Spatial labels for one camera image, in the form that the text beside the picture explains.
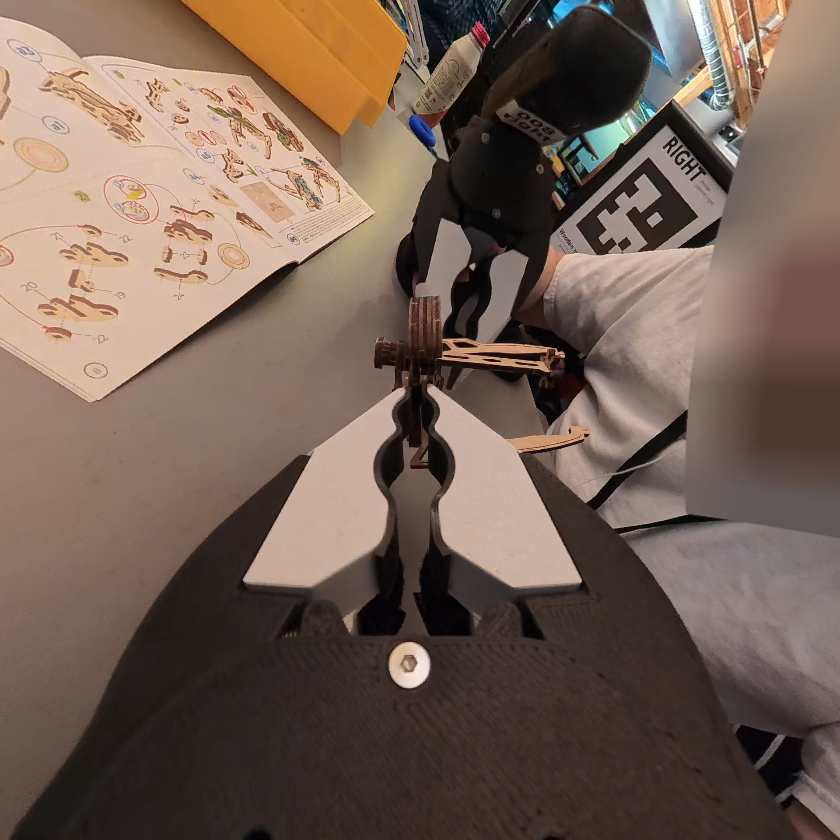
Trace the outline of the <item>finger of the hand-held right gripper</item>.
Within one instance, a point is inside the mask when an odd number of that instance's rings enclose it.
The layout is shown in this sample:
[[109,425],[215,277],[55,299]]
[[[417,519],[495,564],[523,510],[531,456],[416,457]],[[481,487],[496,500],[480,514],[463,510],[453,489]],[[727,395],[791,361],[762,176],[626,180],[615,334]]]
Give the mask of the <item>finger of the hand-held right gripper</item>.
[[528,259],[519,253],[486,255],[457,275],[446,302],[446,337],[488,343],[511,320]]
[[465,329],[493,329],[490,304],[494,256],[491,234],[476,227],[461,227],[455,222],[442,220],[424,280],[414,287],[415,298],[437,297],[440,303],[440,321],[456,329],[459,314],[467,301],[476,296],[475,307],[466,317]]

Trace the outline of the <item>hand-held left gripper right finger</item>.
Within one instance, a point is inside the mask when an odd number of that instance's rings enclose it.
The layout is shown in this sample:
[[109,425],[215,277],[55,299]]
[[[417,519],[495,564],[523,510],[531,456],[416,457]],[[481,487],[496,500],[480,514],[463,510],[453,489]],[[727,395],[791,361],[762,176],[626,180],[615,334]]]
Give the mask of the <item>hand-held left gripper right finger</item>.
[[419,581],[431,635],[468,635],[499,602],[580,590],[583,580],[522,455],[437,387],[424,388],[427,466],[440,484]]

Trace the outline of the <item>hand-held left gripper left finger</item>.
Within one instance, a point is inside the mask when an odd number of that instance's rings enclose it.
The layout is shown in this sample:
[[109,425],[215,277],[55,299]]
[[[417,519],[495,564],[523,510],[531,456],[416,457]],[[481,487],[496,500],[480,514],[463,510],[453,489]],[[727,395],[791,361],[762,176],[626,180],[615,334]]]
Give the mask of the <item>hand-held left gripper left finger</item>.
[[405,392],[313,449],[243,580],[250,592],[328,601],[361,634],[405,621],[392,485],[404,470]]

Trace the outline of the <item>dark wooden gear assembly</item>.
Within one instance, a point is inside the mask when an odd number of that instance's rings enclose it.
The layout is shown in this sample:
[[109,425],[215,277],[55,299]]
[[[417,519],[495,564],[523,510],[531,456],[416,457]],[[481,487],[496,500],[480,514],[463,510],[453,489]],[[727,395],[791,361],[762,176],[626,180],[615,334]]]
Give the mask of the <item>dark wooden gear assembly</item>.
[[408,396],[406,438],[415,451],[411,469],[427,468],[428,435],[423,420],[425,385],[443,385],[443,328],[439,297],[412,298],[408,306],[408,338],[377,338],[374,367],[394,369],[394,389]]

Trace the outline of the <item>person's right forearm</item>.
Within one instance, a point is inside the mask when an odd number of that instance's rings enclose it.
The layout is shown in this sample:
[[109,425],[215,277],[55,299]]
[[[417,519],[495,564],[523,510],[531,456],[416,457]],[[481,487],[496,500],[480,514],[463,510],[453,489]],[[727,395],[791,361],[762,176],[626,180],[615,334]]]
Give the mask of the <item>person's right forearm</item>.
[[531,327],[536,327],[540,329],[549,328],[549,325],[544,316],[543,300],[553,282],[553,277],[557,270],[558,264],[565,256],[566,254],[564,254],[563,252],[557,251],[552,246],[549,247],[549,251],[544,266],[542,268],[541,274],[534,287],[530,290],[530,292],[524,299],[520,309],[514,316],[515,320]]

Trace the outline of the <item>long flat wooden hooked piece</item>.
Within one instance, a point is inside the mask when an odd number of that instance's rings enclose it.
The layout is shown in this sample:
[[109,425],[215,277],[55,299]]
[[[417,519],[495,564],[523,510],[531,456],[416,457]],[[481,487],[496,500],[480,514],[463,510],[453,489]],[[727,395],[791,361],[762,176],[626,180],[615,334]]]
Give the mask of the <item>long flat wooden hooked piece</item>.
[[568,448],[583,443],[591,429],[579,425],[570,426],[565,434],[542,434],[509,438],[507,441],[520,454],[536,455]]

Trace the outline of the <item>white plastic bottle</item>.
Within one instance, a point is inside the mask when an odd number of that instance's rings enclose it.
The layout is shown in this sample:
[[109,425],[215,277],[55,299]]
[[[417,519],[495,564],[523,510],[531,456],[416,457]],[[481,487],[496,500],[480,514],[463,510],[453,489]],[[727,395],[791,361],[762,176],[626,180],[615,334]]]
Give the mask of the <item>white plastic bottle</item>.
[[467,35],[448,47],[413,103],[413,114],[429,131],[439,125],[472,80],[489,42],[486,29],[477,21]]

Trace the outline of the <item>person in white shirt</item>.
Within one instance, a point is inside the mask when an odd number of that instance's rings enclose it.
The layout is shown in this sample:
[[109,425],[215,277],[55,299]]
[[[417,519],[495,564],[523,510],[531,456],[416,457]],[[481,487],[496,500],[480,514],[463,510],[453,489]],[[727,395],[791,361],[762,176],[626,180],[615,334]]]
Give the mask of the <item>person in white shirt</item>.
[[551,430],[591,436],[554,464],[665,590],[794,826],[838,837],[838,539],[689,521],[685,436],[656,438],[688,408],[711,252],[562,258],[543,311],[583,353],[586,384]]

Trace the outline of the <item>black framed tag sign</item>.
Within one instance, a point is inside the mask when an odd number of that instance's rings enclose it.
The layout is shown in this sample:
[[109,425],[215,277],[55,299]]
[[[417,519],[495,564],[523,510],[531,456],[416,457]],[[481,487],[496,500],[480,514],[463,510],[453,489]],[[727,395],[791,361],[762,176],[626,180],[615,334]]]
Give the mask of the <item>black framed tag sign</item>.
[[733,173],[671,101],[567,202],[551,246],[566,255],[615,255],[710,245]]

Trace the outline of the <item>yellow plastic bin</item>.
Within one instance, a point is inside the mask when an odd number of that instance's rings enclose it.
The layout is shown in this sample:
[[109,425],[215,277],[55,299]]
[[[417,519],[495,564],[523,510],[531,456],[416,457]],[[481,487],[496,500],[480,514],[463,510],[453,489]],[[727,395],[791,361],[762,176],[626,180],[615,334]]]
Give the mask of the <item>yellow plastic bin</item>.
[[385,110],[406,36],[376,1],[184,1],[338,134]]

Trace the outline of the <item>illustrated instruction booklet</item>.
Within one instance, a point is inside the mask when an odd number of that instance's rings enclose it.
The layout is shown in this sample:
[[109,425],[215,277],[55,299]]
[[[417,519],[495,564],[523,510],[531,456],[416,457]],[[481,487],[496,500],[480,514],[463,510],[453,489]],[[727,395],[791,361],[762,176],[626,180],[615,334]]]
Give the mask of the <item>illustrated instruction booklet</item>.
[[250,77],[1,42],[2,349],[90,403],[374,215]]

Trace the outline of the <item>silver ventilation duct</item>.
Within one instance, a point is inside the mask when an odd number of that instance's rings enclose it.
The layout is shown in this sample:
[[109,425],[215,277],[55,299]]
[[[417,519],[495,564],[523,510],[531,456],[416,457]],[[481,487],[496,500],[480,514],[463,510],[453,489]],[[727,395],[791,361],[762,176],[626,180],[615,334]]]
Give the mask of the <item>silver ventilation duct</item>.
[[696,30],[710,76],[709,107],[745,121],[763,84],[759,2],[695,2]]

